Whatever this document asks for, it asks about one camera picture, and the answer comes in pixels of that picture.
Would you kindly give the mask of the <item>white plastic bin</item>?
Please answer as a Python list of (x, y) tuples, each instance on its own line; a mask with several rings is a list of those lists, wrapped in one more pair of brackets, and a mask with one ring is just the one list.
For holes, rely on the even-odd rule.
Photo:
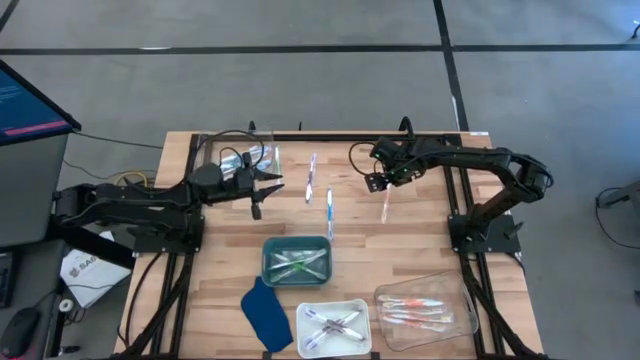
[[(332, 332), (317, 347), (308, 350), (304, 340), (323, 326), (308, 318), (304, 312), (307, 308), (313, 309), (327, 318), (338, 320), (352, 311), (361, 310), (361, 314), (347, 327), (364, 335), (364, 341), (354, 341)], [(325, 303), (301, 303), (296, 309), (296, 346), (298, 354), (305, 359), (339, 358), (345, 356), (367, 355), (372, 350), (372, 335), (367, 303), (362, 299), (350, 301), (325, 302)]]

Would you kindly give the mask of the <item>black computer mouse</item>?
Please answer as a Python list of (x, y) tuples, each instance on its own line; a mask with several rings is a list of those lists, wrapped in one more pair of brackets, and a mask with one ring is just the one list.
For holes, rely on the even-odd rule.
[(23, 356), (31, 343), (40, 320), (40, 312), (35, 307), (17, 311), (0, 336), (0, 356), (15, 359)]

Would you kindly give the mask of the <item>black keyboard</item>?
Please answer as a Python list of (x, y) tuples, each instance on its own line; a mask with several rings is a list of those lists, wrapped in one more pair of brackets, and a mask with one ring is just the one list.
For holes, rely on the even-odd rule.
[(0, 308), (10, 306), (14, 282), (13, 253), (0, 253)]

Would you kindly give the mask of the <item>clear plastic bin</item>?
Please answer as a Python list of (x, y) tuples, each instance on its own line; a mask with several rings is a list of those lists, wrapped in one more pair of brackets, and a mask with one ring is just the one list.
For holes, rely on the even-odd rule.
[[(274, 133), (272, 131), (258, 131), (254, 128), (249, 130), (223, 130), (217, 133), (197, 135), (195, 145), (196, 164), (201, 166), (214, 163), (220, 167), (220, 161), (223, 158), (233, 154), (243, 154), (248, 152), (250, 147), (256, 145), (271, 147), (269, 158), (272, 160), (272, 165), (262, 171), (275, 173), (273, 169), (273, 151), (274, 146), (277, 144)], [(230, 178), (234, 172), (235, 170), (222, 171), (222, 174), (224, 178)]]
[[(383, 321), (383, 306), (377, 297), (391, 295), (402, 298), (429, 298), (440, 300), (452, 315), (454, 322), (445, 324), (442, 333), (389, 324)], [(405, 351), (422, 345), (471, 336), (479, 328), (479, 320), (462, 276), (456, 271), (446, 271), (412, 280), (379, 286), (374, 292), (379, 326), (388, 347), (393, 351)]]

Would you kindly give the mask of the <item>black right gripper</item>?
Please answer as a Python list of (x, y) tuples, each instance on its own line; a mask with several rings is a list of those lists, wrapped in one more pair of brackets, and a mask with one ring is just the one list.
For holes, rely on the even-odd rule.
[(381, 192), (390, 185), (399, 187), (423, 177), (425, 168), (414, 152), (416, 144), (414, 139), (395, 142), (390, 138), (380, 137), (370, 156), (382, 165), (382, 171), (374, 170), (364, 176), (368, 190)]

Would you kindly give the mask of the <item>grey computer desk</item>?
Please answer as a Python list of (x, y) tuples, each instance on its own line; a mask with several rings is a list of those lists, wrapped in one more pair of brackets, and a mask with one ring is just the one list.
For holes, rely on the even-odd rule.
[(19, 310), (36, 306), (40, 313), (32, 341), (20, 360), (44, 360), (51, 324), (57, 315), (59, 273), (65, 256), (61, 240), (33, 243), (19, 248), (16, 285), (11, 305), (0, 309), (0, 337)]

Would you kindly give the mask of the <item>white printed paper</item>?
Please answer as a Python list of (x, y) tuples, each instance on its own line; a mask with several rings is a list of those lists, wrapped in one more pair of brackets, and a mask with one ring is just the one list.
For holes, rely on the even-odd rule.
[(91, 307), (130, 274), (130, 269), (70, 246), (62, 259), (59, 273), (78, 305), (84, 309)]

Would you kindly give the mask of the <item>black aluminium table frame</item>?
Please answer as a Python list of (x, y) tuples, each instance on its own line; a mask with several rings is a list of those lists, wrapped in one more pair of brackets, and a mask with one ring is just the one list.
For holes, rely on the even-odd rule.
[[(430, 140), (444, 145), (493, 147), (469, 133), (414, 132), (402, 124), (391, 132), (274, 133), (284, 184), (261, 206), (254, 220), (248, 200), (201, 209), (205, 228), (198, 252), (138, 256), (123, 316), (124, 327), (110, 360), (302, 358), (297, 351), (296, 309), (301, 303), (364, 300), (369, 309), (371, 360), (481, 359), (542, 360), (509, 327), (494, 301), (486, 253), (452, 249), (447, 220), (465, 214), (503, 188), (482, 170), (438, 166), (423, 177), (393, 187), (386, 224), (385, 192), (370, 192), (364, 176), (382, 165), (370, 157), (380, 137), (401, 142)], [(317, 154), (314, 197), (305, 203), (310, 158)], [(293, 342), (277, 353), (266, 350), (241, 310), (242, 297), (261, 277), (262, 248), (272, 237), (327, 238), (327, 188), (333, 189), (332, 276), (316, 287), (272, 287), (289, 319)], [(479, 328), (463, 336), (405, 351), (391, 350), (383, 338), (374, 292), (446, 271), (462, 278)]]

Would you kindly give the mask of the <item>teal plastic bin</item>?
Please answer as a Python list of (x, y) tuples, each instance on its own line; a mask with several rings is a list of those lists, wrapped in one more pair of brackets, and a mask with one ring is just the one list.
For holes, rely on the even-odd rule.
[[(319, 259), (305, 264), (306, 267), (323, 273), (326, 280), (319, 280), (307, 273), (295, 273), (280, 281), (271, 280), (273, 275), (288, 270), (292, 266), (280, 269), (269, 270), (275, 263), (272, 253), (280, 253), (289, 258), (298, 258), (316, 253), (319, 250), (326, 250), (327, 254)], [(324, 285), (332, 276), (332, 247), (329, 240), (322, 236), (293, 236), (293, 237), (272, 237), (265, 241), (262, 248), (262, 270), (261, 278), (269, 287), (316, 287)]]

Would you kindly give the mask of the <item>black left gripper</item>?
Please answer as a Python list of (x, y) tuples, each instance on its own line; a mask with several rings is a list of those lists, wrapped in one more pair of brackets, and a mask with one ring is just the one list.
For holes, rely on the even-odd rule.
[(237, 168), (233, 176), (224, 182), (225, 190), (223, 201), (233, 201), (243, 198), (251, 200), (251, 214), (254, 220), (260, 220), (262, 213), (259, 203), (269, 195), (279, 191), (284, 184), (276, 184), (266, 188), (256, 189), (256, 181), (271, 181), (281, 179), (280, 174), (267, 173), (259, 169), (252, 170), (252, 157), (249, 152), (241, 155), (241, 166)]

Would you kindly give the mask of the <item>computer monitor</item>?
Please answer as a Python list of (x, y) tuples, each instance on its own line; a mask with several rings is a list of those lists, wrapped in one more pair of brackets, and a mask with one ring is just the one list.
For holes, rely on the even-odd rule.
[(0, 60), (0, 146), (81, 130), (68, 112)]

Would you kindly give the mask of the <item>dark blue cloth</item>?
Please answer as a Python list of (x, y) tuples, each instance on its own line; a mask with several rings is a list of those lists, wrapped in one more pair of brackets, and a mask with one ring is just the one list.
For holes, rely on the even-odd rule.
[(275, 290), (267, 286), (260, 276), (242, 297), (241, 310), (266, 350), (277, 353), (293, 342), (289, 319), (279, 302)]

